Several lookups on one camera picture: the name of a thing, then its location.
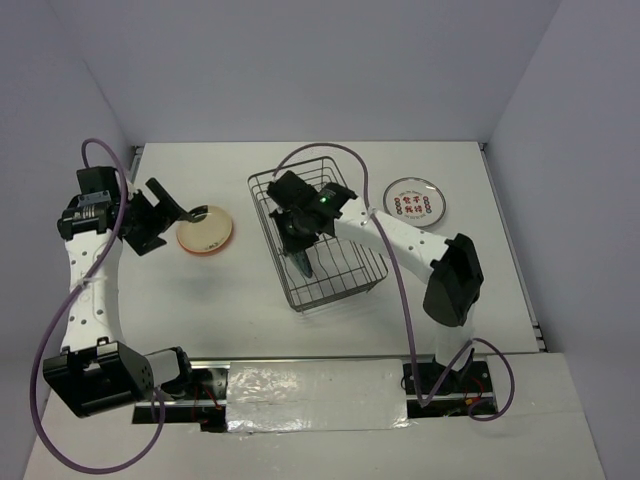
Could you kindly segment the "orange plate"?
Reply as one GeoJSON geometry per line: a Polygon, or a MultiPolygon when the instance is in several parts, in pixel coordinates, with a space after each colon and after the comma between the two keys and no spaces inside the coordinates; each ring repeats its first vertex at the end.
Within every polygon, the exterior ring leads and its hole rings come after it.
{"type": "Polygon", "coordinates": [[[181,242],[179,238],[177,238],[177,244],[180,246],[180,248],[184,250],[186,253],[188,253],[189,255],[192,255],[195,257],[208,257],[208,256],[214,256],[219,253],[222,253],[233,243],[233,241],[234,241],[234,236],[231,235],[227,239],[225,239],[223,242],[221,242],[218,245],[215,245],[214,247],[211,247],[208,249],[194,249],[194,248],[190,248],[188,245],[181,242]]]}

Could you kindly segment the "green rimmed white plate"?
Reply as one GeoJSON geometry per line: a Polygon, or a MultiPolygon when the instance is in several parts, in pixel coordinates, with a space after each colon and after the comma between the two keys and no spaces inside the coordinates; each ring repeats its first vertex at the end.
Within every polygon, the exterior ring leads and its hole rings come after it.
{"type": "Polygon", "coordinates": [[[313,268],[305,250],[291,253],[289,258],[304,278],[310,279],[313,277],[313,268]]]}

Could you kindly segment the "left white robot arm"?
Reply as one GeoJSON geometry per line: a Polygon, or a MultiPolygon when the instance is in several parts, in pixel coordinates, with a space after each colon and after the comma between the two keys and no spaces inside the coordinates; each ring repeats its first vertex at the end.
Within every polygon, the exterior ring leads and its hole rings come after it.
{"type": "Polygon", "coordinates": [[[80,192],[57,222],[68,254],[76,297],[64,308],[66,332],[58,355],[43,362],[43,377],[78,417],[195,389],[196,374],[178,346],[141,354],[125,342],[119,319],[119,262],[125,245],[139,256],[165,245],[162,234],[176,222],[201,222],[208,210],[184,210],[154,178],[151,203],[131,184],[121,185],[113,167],[76,173],[80,192]]]}

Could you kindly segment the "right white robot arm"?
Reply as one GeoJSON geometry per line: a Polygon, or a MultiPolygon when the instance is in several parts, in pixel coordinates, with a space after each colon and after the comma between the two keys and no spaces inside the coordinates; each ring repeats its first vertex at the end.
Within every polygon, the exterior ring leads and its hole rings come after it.
{"type": "Polygon", "coordinates": [[[437,384],[456,391],[470,377],[470,311],[479,300],[484,275],[473,241],[428,233],[371,209],[352,190],[330,182],[316,190],[287,171],[269,183],[267,195],[277,205],[274,219],[283,253],[309,278],[307,250],[322,235],[350,241],[389,258],[425,286],[423,310],[437,325],[434,369],[437,384]]]}

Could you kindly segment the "cream plate with dark edge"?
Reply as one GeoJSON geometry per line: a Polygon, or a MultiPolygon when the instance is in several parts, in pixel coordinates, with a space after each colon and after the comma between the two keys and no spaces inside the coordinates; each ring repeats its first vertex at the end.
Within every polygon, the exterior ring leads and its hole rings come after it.
{"type": "Polygon", "coordinates": [[[180,222],[176,238],[194,249],[208,249],[220,244],[233,234],[233,220],[224,209],[207,205],[209,214],[199,223],[180,222]]]}

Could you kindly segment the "white plate with pink pattern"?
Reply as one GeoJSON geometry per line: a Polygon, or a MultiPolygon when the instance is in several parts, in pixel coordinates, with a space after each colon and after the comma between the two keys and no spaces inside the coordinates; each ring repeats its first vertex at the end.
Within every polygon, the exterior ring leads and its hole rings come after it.
{"type": "Polygon", "coordinates": [[[420,229],[428,229],[445,216],[447,202],[433,183],[418,177],[391,182],[383,193],[385,212],[420,229]]]}

